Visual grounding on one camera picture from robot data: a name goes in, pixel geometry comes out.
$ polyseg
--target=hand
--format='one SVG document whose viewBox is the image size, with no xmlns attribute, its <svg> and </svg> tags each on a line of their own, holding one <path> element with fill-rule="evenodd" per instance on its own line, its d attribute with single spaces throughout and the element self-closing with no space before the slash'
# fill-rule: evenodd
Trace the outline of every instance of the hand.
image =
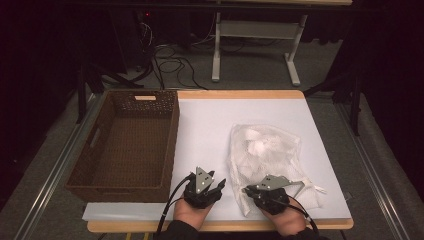
<svg viewBox="0 0 424 240">
<path fill-rule="evenodd" d="M 205 209 L 193 208 L 184 199 L 180 199 L 175 204 L 174 220 L 183 221 L 199 231 L 212 206 L 213 204 Z"/>
<path fill-rule="evenodd" d="M 302 207 L 296 201 L 291 198 L 289 199 L 290 205 L 302 209 Z M 274 223 L 278 233 L 283 237 L 296 235 L 298 232 L 303 231 L 306 228 L 304 215 L 295 209 L 288 207 L 284 210 L 284 212 L 276 215 L 271 215 L 262 209 L 261 211 L 269 220 Z"/>
</svg>

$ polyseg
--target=brown woven basket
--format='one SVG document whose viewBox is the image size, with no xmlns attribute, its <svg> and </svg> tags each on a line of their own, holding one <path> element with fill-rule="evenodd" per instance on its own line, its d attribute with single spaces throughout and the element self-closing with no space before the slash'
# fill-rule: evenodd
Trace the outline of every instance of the brown woven basket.
<svg viewBox="0 0 424 240">
<path fill-rule="evenodd" d="M 105 92 L 66 189 L 88 202 L 166 202 L 179 113 L 176 91 Z"/>
</svg>

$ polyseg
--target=person's hand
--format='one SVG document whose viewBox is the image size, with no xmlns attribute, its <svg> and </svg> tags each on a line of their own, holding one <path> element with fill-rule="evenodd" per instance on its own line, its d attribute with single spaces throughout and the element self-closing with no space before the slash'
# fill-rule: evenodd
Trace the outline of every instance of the person's hand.
<svg viewBox="0 0 424 240">
<path fill-rule="evenodd" d="M 302 209 L 301 206 L 291 198 L 290 205 Z M 274 223 L 278 233 L 283 237 L 296 235 L 298 232 L 303 231 L 306 228 L 304 215 L 295 209 L 288 207 L 284 210 L 284 212 L 276 215 L 271 215 L 263 209 L 261 209 L 261 211 L 269 220 Z"/>
<path fill-rule="evenodd" d="M 183 221 L 199 231 L 212 206 L 213 204 L 205 209 L 197 209 L 191 207 L 184 199 L 180 199 L 175 204 L 174 220 Z"/>
</svg>

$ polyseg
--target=wicker basket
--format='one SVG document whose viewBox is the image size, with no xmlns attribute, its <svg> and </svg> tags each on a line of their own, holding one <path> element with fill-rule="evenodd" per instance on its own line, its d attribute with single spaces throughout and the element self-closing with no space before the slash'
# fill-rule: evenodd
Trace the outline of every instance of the wicker basket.
<svg viewBox="0 0 424 240">
<path fill-rule="evenodd" d="M 65 187 L 88 202 L 166 202 L 178 120 L 175 91 L 105 92 Z"/>
</svg>

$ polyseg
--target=table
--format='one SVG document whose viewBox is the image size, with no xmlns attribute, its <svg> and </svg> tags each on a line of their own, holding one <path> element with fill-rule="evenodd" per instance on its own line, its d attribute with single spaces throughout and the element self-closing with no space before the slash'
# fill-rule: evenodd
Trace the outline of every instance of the table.
<svg viewBox="0 0 424 240">
<path fill-rule="evenodd" d="M 289 129 L 301 137 L 299 158 L 302 168 L 314 184 L 328 192 L 320 196 L 324 206 L 308 210 L 309 214 L 320 229 L 349 229 L 353 226 L 337 178 L 300 91 L 179 91 L 178 97 L 181 113 L 171 190 L 189 171 L 195 171 L 196 166 L 206 171 L 215 170 L 217 182 L 227 178 L 223 197 L 215 204 L 201 231 L 274 229 L 263 216 L 246 219 L 234 200 L 225 160 L 229 133 L 235 123 L 269 124 Z M 163 206 L 162 203 L 89 203 L 83 219 L 92 232 L 155 232 Z M 168 212 L 165 228 L 172 211 L 173 208 Z"/>
<path fill-rule="evenodd" d="M 221 2 L 243 3 L 273 3 L 273 4 L 301 4 L 301 5 L 351 5 L 352 0 L 218 0 Z M 300 80 L 294 65 L 294 57 L 305 28 L 307 15 L 302 15 L 298 23 L 275 23 L 256 21 L 221 20 L 221 13 L 217 12 L 215 24 L 215 51 L 212 66 L 212 81 L 219 82 L 220 77 L 220 42 L 221 36 L 257 37 L 271 39 L 291 39 L 292 47 L 289 53 L 284 54 L 284 60 L 289 70 L 293 86 L 299 86 Z"/>
</svg>

